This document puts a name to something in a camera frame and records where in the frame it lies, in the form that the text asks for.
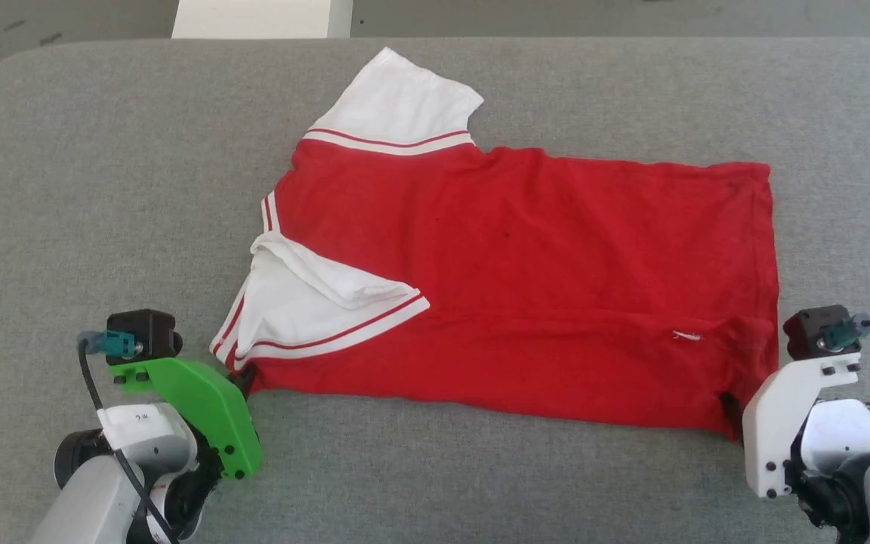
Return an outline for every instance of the gray table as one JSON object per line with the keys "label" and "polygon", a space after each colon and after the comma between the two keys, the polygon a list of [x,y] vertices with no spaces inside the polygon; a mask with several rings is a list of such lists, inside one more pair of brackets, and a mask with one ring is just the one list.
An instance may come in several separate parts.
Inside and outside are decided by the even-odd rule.
{"label": "gray table", "polygon": [[[781,316],[870,311],[870,40],[115,42],[0,64],[0,542],[96,426],[73,339],[138,307],[206,345],[248,269],[258,201],[382,46],[486,97],[474,139],[637,161],[769,162]],[[836,394],[870,398],[862,382]],[[96,362],[95,372],[104,372]],[[123,400],[107,379],[101,394]],[[694,431],[266,392],[256,478],[200,542],[828,542],[761,502],[742,451]]]}

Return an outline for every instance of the stain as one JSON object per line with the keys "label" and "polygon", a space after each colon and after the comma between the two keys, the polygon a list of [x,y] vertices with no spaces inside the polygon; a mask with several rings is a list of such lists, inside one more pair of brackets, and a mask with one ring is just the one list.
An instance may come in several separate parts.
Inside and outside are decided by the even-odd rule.
{"label": "stain", "polygon": [[56,40],[59,40],[59,38],[62,38],[62,37],[63,37],[62,32],[57,32],[57,33],[53,34],[52,36],[46,36],[45,38],[42,38],[42,40],[39,40],[39,47],[41,48],[43,45],[52,44],[52,42],[55,42]]}
{"label": "stain", "polygon": [[23,24],[25,24],[25,20],[18,20],[15,22],[11,22],[11,23],[7,24],[5,28],[2,29],[2,32],[9,32],[10,30],[15,30],[16,28],[21,27]]}

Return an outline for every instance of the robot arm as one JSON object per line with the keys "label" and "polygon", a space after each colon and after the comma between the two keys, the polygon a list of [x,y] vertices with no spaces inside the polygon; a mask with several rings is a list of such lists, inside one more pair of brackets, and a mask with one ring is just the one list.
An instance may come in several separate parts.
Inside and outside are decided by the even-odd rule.
{"label": "robot arm", "polygon": [[839,543],[870,544],[870,407],[818,399],[825,387],[857,382],[862,334],[847,334],[852,321],[831,306],[785,323],[795,361],[743,413],[745,471],[759,496],[797,495],[812,523],[838,529]]}
{"label": "robot arm", "polygon": [[[114,314],[106,330],[80,335],[80,364],[103,427],[63,440],[54,462],[62,493],[32,544],[186,540],[221,478],[257,471],[262,454],[245,402],[252,368],[225,379],[177,359],[182,340],[174,323],[169,314],[140,310]],[[85,364],[85,355],[97,352],[117,385],[158,392],[166,402],[101,406]]]}

